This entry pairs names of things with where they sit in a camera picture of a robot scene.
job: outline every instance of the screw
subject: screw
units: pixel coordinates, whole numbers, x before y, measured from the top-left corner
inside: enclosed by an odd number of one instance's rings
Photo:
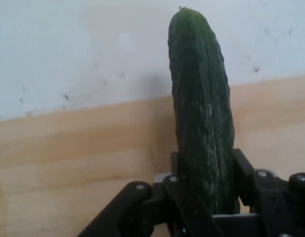
[[[138,190],[140,190],[140,189],[144,189],[144,185],[143,184],[138,184],[137,186],[136,186],[136,189],[138,189]]]
[[[305,176],[303,176],[302,174],[299,174],[298,176],[296,176],[298,181],[305,181]]]
[[[286,233],[282,233],[279,235],[279,237],[293,237],[293,236],[286,234]]]
[[[178,181],[178,178],[176,176],[172,176],[172,177],[170,177],[170,181],[176,182],[176,181]]]
[[[265,172],[265,171],[259,171],[258,172],[258,175],[260,176],[260,177],[266,177],[267,176],[267,173]]]

